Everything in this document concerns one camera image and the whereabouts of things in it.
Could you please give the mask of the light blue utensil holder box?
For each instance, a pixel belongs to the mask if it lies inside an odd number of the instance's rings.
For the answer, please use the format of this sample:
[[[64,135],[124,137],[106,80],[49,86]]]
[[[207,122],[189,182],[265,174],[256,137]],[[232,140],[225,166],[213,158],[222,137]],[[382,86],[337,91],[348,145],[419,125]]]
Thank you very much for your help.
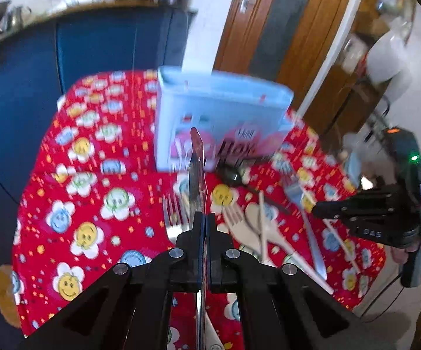
[[[294,99],[285,85],[239,74],[157,71],[154,158],[157,170],[184,170],[192,157],[192,129],[203,141],[205,168],[219,161],[265,162],[279,150],[294,124]]]

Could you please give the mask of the steel table knife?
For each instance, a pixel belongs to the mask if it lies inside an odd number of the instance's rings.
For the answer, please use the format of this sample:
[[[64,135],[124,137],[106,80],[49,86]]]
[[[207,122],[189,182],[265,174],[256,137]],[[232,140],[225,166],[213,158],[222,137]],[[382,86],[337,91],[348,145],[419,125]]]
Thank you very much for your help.
[[[204,148],[198,129],[191,128],[192,157],[188,168],[189,176],[189,208],[192,219],[193,238],[197,243],[197,258],[195,262],[198,292],[196,293],[196,348],[205,349],[206,329],[206,214],[204,200],[206,188],[204,180]]]

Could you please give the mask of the white chopstick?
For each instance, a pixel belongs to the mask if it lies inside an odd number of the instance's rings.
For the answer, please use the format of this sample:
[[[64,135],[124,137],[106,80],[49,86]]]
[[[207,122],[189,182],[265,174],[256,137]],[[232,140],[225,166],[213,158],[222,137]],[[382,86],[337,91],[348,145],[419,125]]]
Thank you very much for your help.
[[[347,247],[346,243],[344,242],[344,240],[340,237],[339,233],[337,232],[337,230],[333,227],[332,225],[332,221],[331,220],[326,220],[323,219],[322,220],[323,223],[325,224],[325,226],[327,227],[328,230],[330,230],[330,232],[333,234],[333,236],[335,237],[335,239],[338,241],[340,247],[343,249],[346,260],[348,262],[350,262],[350,264],[353,266],[355,273],[359,274],[360,273],[360,269],[355,261],[355,254]]]

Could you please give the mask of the steel fork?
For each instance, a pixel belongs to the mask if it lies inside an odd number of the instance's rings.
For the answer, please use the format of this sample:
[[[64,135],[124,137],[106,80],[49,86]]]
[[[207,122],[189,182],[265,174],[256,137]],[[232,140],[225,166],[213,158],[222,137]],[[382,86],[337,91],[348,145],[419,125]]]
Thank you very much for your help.
[[[296,205],[298,211],[301,213],[303,224],[305,227],[305,232],[307,235],[309,250],[314,261],[314,269],[316,272],[326,281],[327,280],[327,269],[321,250],[317,243],[316,237],[314,235],[314,230],[309,222],[307,213],[302,205],[302,197],[304,195],[302,187],[299,185],[298,180],[294,175],[282,174],[281,176],[283,190],[286,194],[286,197],[289,201]]]
[[[162,198],[165,231],[168,240],[175,245],[177,238],[190,229],[190,222],[183,203],[176,194],[164,195]]]

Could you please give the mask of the wooden fork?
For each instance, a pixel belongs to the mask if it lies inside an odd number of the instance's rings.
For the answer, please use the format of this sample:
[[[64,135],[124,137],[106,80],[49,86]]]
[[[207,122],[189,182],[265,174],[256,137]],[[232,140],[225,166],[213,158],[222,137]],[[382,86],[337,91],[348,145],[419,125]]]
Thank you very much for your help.
[[[259,236],[246,223],[245,215],[238,204],[226,205],[222,209],[224,221],[231,235],[241,245],[259,255],[260,262],[267,263]]]

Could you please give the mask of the black ladle spoon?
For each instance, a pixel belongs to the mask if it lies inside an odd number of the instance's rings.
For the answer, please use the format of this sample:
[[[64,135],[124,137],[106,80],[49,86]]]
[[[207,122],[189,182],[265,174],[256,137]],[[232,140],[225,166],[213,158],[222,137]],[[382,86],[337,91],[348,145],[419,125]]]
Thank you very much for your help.
[[[247,191],[258,194],[260,190],[253,188],[249,184],[243,181],[242,175],[236,167],[231,167],[227,164],[219,164],[216,169],[215,173],[223,181],[224,184],[231,186],[231,187],[244,187]],[[288,215],[290,211],[285,206],[279,204],[278,202],[271,199],[267,194],[263,194],[264,201],[271,206],[276,207],[280,212]]]

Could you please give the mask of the steel fork right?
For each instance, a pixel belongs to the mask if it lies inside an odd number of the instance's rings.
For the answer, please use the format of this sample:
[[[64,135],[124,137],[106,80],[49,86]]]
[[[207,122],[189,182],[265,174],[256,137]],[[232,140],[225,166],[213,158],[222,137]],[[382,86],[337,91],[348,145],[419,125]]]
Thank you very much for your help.
[[[309,222],[307,213],[302,205],[302,197],[304,195],[302,187],[299,185],[298,180],[294,175],[282,174],[281,176],[283,190],[286,194],[286,197],[289,201],[296,205],[298,211],[301,213],[303,224],[305,227],[305,232],[307,235],[309,250],[314,261],[314,269],[316,272],[326,281],[327,280],[327,269],[321,250],[317,243],[316,237],[314,235],[314,230]]]

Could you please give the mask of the wooden door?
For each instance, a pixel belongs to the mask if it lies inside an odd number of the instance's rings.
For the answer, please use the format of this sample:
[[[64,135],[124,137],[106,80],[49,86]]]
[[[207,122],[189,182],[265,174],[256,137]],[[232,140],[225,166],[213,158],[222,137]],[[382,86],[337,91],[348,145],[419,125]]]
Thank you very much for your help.
[[[299,109],[351,0],[232,0],[214,68],[272,80]]]

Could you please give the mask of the red flower pattern tablecloth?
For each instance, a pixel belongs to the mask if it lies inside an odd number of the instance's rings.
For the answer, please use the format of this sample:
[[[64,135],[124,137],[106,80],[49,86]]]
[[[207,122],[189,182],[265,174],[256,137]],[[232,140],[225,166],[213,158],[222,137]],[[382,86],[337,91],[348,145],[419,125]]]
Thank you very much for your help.
[[[23,335],[30,336],[114,264],[150,262],[172,247],[165,231],[164,195],[187,204],[187,174],[159,172],[154,162],[157,75],[152,70],[98,73],[75,82],[41,142],[36,165],[22,194],[13,241],[13,294]],[[253,188],[289,209],[267,206],[284,238],[311,260],[305,227],[290,205],[280,172],[294,170],[310,197],[337,201],[355,187],[332,156],[322,152],[316,133],[288,111],[294,126],[266,164],[247,168]],[[257,194],[206,176],[206,207],[226,230],[222,209],[258,203]],[[355,254],[356,274],[323,221],[311,220],[334,298],[347,309],[359,305],[383,269],[381,244],[352,237],[338,221],[333,227]],[[275,265],[286,252],[268,246]]]

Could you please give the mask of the wooden spoon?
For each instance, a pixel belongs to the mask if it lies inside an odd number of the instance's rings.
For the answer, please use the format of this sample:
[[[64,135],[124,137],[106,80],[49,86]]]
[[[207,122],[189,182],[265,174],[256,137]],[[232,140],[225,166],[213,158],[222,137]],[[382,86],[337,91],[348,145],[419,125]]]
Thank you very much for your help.
[[[245,208],[245,217],[251,228],[260,234],[260,207],[255,202],[249,203]],[[296,265],[313,281],[320,285],[328,294],[333,294],[333,288],[327,281],[288,243],[284,238],[277,224],[268,218],[264,219],[264,230],[269,243],[279,246],[286,252],[287,260],[284,263]]]

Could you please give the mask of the steel fork left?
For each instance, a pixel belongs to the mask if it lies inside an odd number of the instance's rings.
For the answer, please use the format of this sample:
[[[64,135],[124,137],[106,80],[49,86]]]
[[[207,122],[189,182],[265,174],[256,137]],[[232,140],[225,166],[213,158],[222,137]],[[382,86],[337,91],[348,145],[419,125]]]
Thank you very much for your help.
[[[183,203],[176,194],[164,195],[162,198],[165,231],[168,240],[175,245],[177,238],[190,229],[190,222]]]

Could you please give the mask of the blue kitchen cabinet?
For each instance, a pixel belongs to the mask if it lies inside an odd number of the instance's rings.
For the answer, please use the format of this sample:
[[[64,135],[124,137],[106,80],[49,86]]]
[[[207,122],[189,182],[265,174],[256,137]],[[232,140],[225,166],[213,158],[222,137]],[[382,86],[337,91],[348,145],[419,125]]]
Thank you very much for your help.
[[[0,265],[55,100],[88,74],[180,65],[191,21],[167,6],[89,7],[0,38]],[[0,346],[20,339],[0,314]]]

